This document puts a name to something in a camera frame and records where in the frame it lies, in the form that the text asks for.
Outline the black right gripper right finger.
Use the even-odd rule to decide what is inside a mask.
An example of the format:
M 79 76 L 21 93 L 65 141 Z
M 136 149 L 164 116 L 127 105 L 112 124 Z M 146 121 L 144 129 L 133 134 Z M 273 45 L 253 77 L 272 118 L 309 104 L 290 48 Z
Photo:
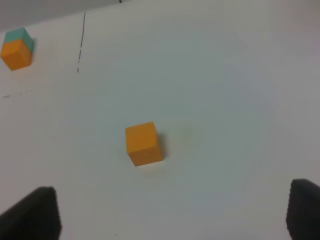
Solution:
M 290 184 L 286 226 L 293 240 L 320 238 L 320 187 L 308 179 Z

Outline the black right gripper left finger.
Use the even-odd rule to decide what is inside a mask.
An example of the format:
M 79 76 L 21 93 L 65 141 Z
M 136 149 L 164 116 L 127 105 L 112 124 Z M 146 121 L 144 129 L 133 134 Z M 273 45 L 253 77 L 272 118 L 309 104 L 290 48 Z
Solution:
M 58 240 L 62 231 L 57 192 L 42 186 L 0 215 L 2 240 Z

